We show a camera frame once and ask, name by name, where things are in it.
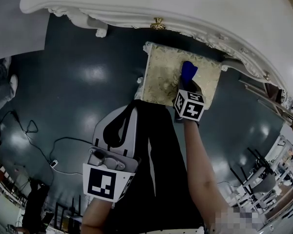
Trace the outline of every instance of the dark floor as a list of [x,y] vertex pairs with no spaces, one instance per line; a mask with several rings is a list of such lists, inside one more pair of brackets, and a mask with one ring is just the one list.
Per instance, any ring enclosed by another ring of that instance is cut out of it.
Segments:
[[[39,132],[29,134],[32,142],[48,157],[55,139],[75,137],[92,141],[95,125],[109,112],[128,104],[144,74],[146,41],[191,51],[215,60],[221,52],[170,31],[109,27],[105,38],[96,31],[74,26],[66,17],[51,15],[45,50],[14,56],[10,70],[19,77],[16,97],[0,110],[0,120],[8,110],[16,110],[23,128],[35,121]],[[243,164],[249,171],[254,158],[246,150],[257,148],[265,155],[282,126],[282,121],[256,102],[255,95],[238,82],[240,73],[222,72],[210,109],[200,121],[203,143],[211,158],[218,181],[238,184],[229,166]],[[175,126],[185,154],[181,125]],[[0,159],[11,177],[18,174],[51,183],[50,167],[39,150],[29,145],[12,116],[2,125]],[[57,143],[52,157],[57,169],[82,173],[89,157],[89,144],[65,140]],[[24,182],[21,176],[18,183]],[[69,206],[72,197],[83,196],[80,175],[54,173],[50,205],[58,201]]]

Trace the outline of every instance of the person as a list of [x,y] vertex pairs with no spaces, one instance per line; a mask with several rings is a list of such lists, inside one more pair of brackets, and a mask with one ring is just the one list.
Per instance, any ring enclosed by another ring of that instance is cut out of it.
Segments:
[[11,57],[0,60],[0,109],[11,99],[15,97],[18,87],[18,78],[12,75],[10,81],[7,81]]
[[21,227],[15,227],[13,225],[7,225],[6,230],[9,233],[17,234],[22,232],[25,234],[38,234],[45,233],[45,227],[43,226],[41,214],[44,201],[48,195],[49,186],[43,184],[39,180],[30,180],[31,192],[27,198],[27,204],[25,208],[25,214],[22,220]]
[[[114,209],[111,210],[111,202],[97,198],[91,201],[83,216],[81,233],[163,233],[162,230],[174,229],[165,233],[185,234],[188,233],[186,229],[196,228],[195,232],[198,234],[202,230],[199,227],[205,224],[205,229],[212,234],[255,234],[256,224],[260,224],[260,220],[252,213],[229,207],[220,194],[197,123],[183,119],[187,152],[186,172],[180,163],[183,163],[183,160],[178,141],[174,140],[176,137],[172,122],[165,121],[166,117],[170,117],[169,113],[167,116],[153,114],[148,108],[147,111],[149,118],[144,116],[142,119],[160,122],[156,126],[152,125],[150,132],[152,136],[157,137],[156,144],[159,143],[156,150],[152,147],[150,154],[155,171],[156,196],[152,197],[152,200],[147,196],[152,184],[148,182],[147,176],[142,176],[145,174],[143,162],[148,160],[148,157],[144,156],[124,198],[116,203]],[[162,133],[168,136],[167,141]]]

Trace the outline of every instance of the black pants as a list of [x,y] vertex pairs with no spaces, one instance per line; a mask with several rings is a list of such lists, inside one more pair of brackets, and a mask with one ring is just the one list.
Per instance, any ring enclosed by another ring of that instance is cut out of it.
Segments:
[[[144,233],[199,228],[200,213],[191,200],[187,171],[171,117],[165,106],[140,101],[135,155],[138,171],[124,198],[111,210],[106,233]],[[155,171],[156,196],[150,175],[148,140]]]
[[43,231],[41,212],[48,195],[49,187],[43,185],[38,190],[38,182],[33,180],[30,182],[31,192],[27,198],[25,214],[22,221],[22,226],[29,230],[31,234]]

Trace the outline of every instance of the apriltag cube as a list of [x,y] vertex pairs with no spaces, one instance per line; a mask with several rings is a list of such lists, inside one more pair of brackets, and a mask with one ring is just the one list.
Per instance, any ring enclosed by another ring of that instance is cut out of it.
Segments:
[[199,121],[205,108],[205,102],[206,98],[202,94],[179,89],[174,106],[180,117]]

